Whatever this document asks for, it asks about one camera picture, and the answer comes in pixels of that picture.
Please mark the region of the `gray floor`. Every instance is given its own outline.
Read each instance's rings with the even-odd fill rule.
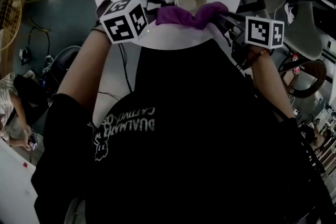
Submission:
[[[81,45],[82,42],[87,37],[90,29],[95,23],[95,0],[49,0],[45,2],[28,4],[25,7],[25,12],[27,12],[33,21],[40,27],[50,29],[50,53],[55,56],[64,48],[71,45]],[[23,18],[22,27],[20,29],[20,35],[29,33],[32,25],[27,20],[26,16]],[[28,69],[33,69],[37,73],[41,73],[44,67],[45,57],[47,55],[47,39],[44,34],[34,34],[31,38],[31,43],[29,48],[33,54],[33,60],[30,64],[21,66],[18,51],[27,46],[27,36],[18,37],[16,41],[16,55],[14,61],[14,71],[22,74]],[[128,73],[130,77],[131,84],[134,84],[135,73],[137,69],[140,48],[134,44],[127,44],[125,46],[129,57],[128,62]],[[116,50],[115,54],[112,52],[113,67],[115,68],[115,76],[122,76],[122,64],[120,55]],[[283,57],[281,53],[276,57],[276,61],[281,61]],[[113,92],[113,94],[118,96],[123,96],[127,92],[126,84],[121,87],[120,92]],[[331,84],[325,83],[322,89],[324,96],[328,96],[331,91]],[[112,101],[109,101],[108,106],[113,105]],[[313,108],[316,110],[320,109],[321,104],[316,104],[316,97],[305,100],[296,100],[295,106],[301,110],[307,110],[309,113],[312,112]],[[45,115],[34,124],[38,132],[43,133]]]

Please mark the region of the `black t-shirt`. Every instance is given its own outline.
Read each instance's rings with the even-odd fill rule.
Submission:
[[[40,222],[52,214],[62,223],[75,197],[86,200],[87,223],[281,215],[283,136],[295,120],[278,123],[226,57],[223,63],[207,74],[186,67],[188,76],[169,78],[177,84],[155,75],[151,90],[135,89],[99,128],[74,99],[57,95],[32,178]]]

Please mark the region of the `wire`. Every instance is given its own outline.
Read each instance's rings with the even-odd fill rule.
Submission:
[[[310,87],[312,87],[312,86],[313,86],[313,84],[315,83],[315,81],[317,81],[317,78],[315,78],[315,79],[314,79],[314,81],[313,81],[313,83],[311,84],[311,86],[310,86]]]
[[[293,97],[292,100],[293,100],[293,102],[292,102],[291,106],[293,107],[294,102],[295,102],[295,97]]]
[[[120,53],[121,53],[122,64],[123,64],[123,66],[124,66],[126,82],[127,82],[128,88],[129,88],[129,90],[130,90],[130,93],[132,93],[133,91],[132,91],[130,82],[128,81],[127,70],[126,70],[126,64],[127,64],[127,54],[126,54],[126,50],[125,50],[123,44],[119,43],[118,45],[119,45],[119,49],[120,49]]]
[[[278,9],[276,9],[275,12],[274,12],[274,20],[275,20],[275,16],[277,15],[277,11],[278,11]]]
[[[336,40],[333,40],[333,41],[336,41]],[[332,43],[332,41],[330,42],[330,44]],[[328,48],[328,51],[330,50],[330,46]],[[323,59],[323,62],[324,62],[325,58]]]
[[[120,101],[120,99],[118,99],[118,98],[120,98],[119,96],[116,96],[116,95],[113,95],[113,94],[111,94],[111,93],[109,93],[109,92],[100,92],[100,91],[98,91],[99,93],[101,93],[101,94],[107,94],[107,95],[109,95],[110,97],[113,97],[114,99],[116,99],[117,101]]]
[[[231,44],[231,42],[230,42],[230,40],[225,36],[225,35],[223,35],[223,37],[226,39],[226,41],[227,41],[227,44],[229,45],[229,47],[231,47],[232,46],[232,44]]]
[[[32,27],[32,29],[29,32],[27,47],[29,47],[29,45],[30,45],[30,37],[31,37],[32,32],[33,32],[34,29],[40,30],[39,28],[36,28],[35,26]],[[47,35],[47,38],[48,38],[48,51],[47,51],[47,56],[48,56],[48,55],[50,55],[50,38],[49,38],[49,34],[47,32],[45,32],[45,31],[42,31],[42,30],[40,30],[40,31],[42,33],[45,33]]]
[[[49,32],[49,31],[50,31],[50,30],[48,30],[48,29],[44,29],[44,28],[39,27],[37,24],[34,23],[34,21],[33,21],[32,18],[28,15],[28,13],[26,13],[26,15],[27,15],[29,21],[31,22],[31,24],[32,24],[35,28],[37,28],[37,29],[39,29],[39,30],[41,30],[41,31],[44,31],[44,32]]]

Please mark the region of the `black cable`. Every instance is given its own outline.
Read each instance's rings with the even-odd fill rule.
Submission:
[[[125,78],[126,78],[126,82],[128,85],[128,88],[130,90],[130,93],[132,93],[132,88],[130,85],[130,82],[128,81],[128,76],[127,76],[127,70],[126,70],[126,64],[127,64],[127,54],[126,54],[126,50],[123,46],[123,44],[118,44],[119,45],[119,49],[120,49],[120,53],[121,53],[121,58],[122,58],[122,63],[123,63],[123,67],[124,67],[124,71],[125,71]]]
[[[101,94],[107,94],[107,95],[109,95],[110,97],[113,97],[114,99],[116,99],[117,101],[120,101],[120,99],[118,99],[115,95],[113,95],[113,94],[111,94],[111,93],[109,93],[109,92],[100,92],[100,91],[98,91],[99,93],[101,93]]]
[[[226,39],[226,41],[227,41],[227,44],[229,45],[229,47],[231,47],[232,46],[232,44],[231,44],[231,42],[230,42],[230,40],[225,36],[225,35],[223,35],[223,37]]]
[[[31,37],[32,32],[33,32],[34,29],[40,30],[40,29],[38,29],[36,27],[32,27],[32,29],[29,32],[27,47],[29,47],[29,45],[30,45],[30,37]],[[47,51],[47,55],[50,55],[50,38],[49,38],[49,34],[47,32],[45,32],[45,31],[42,31],[42,30],[40,30],[40,31],[46,33],[46,35],[47,35],[47,38],[48,38],[48,51]]]

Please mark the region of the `floor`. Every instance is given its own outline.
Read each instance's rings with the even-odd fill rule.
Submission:
[[[30,15],[38,26],[50,29],[50,53],[53,56],[56,56],[66,47],[71,45],[81,45],[83,43],[90,29],[95,24],[95,9],[95,0],[49,0],[45,2],[31,3],[26,6],[25,12]],[[29,33],[31,27],[31,23],[27,17],[24,16],[22,27],[20,28],[16,40],[16,55],[18,55],[20,49],[27,46],[26,34]],[[33,69],[36,72],[41,73],[42,68],[44,67],[44,58],[47,56],[47,40],[45,35],[35,33],[31,38],[29,48],[33,54],[33,60],[30,64],[21,66],[19,57],[17,56],[15,58],[14,71],[19,74],[23,74],[28,69]],[[128,55],[128,76],[131,86],[134,88],[140,47],[135,44],[127,43],[125,44],[125,49]],[[283,58],[281,51],[278,51],[274,55],[274,58],[276,63],[280,64],[281,59]],[[333,66],[329,69],[330,73],[333,73]],[[116,46],[112,47],[109,53],[100,85],[100,91],[110,92],[119,97],[128,94],[120,52],[119,48]],[[305,100],[296,100],[294,107],[301,111],[307,111],[307,113],[302,116],[303,118],[308,117],[308,114],[311,113],[317,114],[321,109],[323,102],[330,96],[330,92],[331,84],[326,82],[315,96]],[[115,102],[115,99],[108,95],[99,96],[93,117],[93,121],[96,125],[101,123],[104,115]],[[43,133],[44,121],[45,115],[34,124],[33,128],[39,133]]]

